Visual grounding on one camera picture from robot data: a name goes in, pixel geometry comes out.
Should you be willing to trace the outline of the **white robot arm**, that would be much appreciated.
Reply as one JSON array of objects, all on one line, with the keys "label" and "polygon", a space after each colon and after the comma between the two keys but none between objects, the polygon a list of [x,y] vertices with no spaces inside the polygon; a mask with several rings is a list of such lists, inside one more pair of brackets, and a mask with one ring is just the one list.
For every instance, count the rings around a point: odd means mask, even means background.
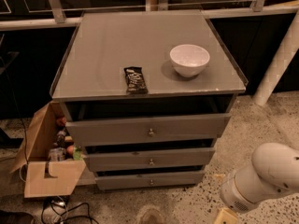
[{"label": "white robot arm", "polygon": [[299,192],[299,151],[280,143],[264,143],[244,167],[221,183],[220,197],[236,213],[246,214],[266,200]]}]

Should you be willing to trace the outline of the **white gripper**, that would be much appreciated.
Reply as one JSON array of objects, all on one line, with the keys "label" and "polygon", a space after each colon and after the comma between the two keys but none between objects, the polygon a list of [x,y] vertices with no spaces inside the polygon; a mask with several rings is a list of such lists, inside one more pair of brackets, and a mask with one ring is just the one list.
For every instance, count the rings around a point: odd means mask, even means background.
[{"label": "white gripper", "polygon": [[258,207],[257,203],[246,200],[235,183],[235,171],[224,177],[220,190],[221,200],[228,208],[222,208],[216,216],[213,224],[237,224],[237,213],[245,214]]}]

